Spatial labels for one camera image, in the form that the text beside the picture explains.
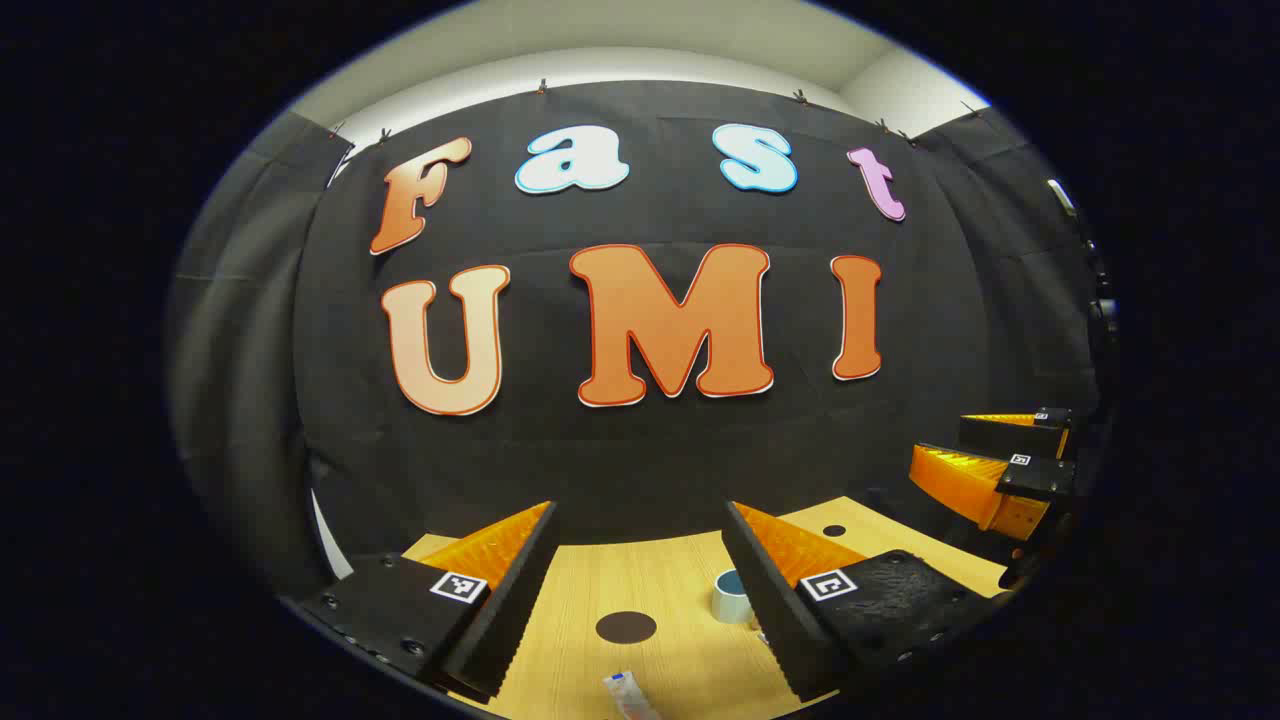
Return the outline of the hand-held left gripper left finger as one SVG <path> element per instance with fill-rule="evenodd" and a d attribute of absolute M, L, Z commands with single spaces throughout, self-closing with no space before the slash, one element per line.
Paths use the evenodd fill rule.
<path fill-rule="evenodd" d="M 353 560 L 298 606 L 321 629 L 425 685 L 486 703 L 499 694 L 559 544 L 544 501 L 425 552 Z"/>

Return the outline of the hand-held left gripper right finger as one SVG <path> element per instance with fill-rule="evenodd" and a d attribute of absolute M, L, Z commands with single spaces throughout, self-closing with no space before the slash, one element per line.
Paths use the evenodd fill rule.
<path fill-rule="evenodd" d="M 724 510 L 724 547 L 804 702 L 902 688 L 1005 606 L 906 550 L 861 555 L 736 501 Z"/>

